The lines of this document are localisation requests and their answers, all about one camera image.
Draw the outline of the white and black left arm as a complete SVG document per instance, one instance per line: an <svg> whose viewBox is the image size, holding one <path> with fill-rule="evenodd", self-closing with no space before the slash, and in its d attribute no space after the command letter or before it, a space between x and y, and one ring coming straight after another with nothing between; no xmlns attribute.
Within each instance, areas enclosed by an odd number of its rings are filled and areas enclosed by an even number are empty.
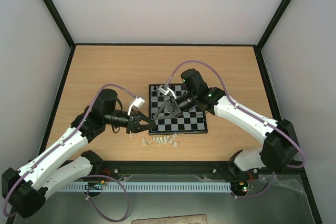
<svg viewBox="0 0 336 224"><path fill-rule="evenodd" d="M34 215L59 189L82 177L102 176L103 160L93 151L85 151L69 164L64 162L76 151L103 133L107 125L113 132L139 133L156 127L155 121L139 111L144 103L134 97L127 111L112 89L100 89L92 103L78 115L65 133L39 156L18 170L8 168L1 177L3 214L10 204L23 218Z"/></svg>

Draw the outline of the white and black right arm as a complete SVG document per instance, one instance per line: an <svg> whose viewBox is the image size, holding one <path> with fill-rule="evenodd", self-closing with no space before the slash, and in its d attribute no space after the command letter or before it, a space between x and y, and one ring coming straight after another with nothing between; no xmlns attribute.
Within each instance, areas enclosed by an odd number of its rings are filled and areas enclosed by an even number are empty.
<svg viewBox="0 0 336 224"><path fill-rule="evenodd" d="M266 167L273 172L282 172L289 166L296 149L297 137L293 124L288 120L278 122L264 117L239 104L218 87L208 87L196 69L188 69L181 74L187 92L177 96L167 84L158 91L171 95L154 114L154 120L161 120L160 113L168 111L167 119L177 118L194 106L212 115L224 118L253 136L262 146L251 150L237 151L231 158L229 172L242 177L248 170Z"/></svg>

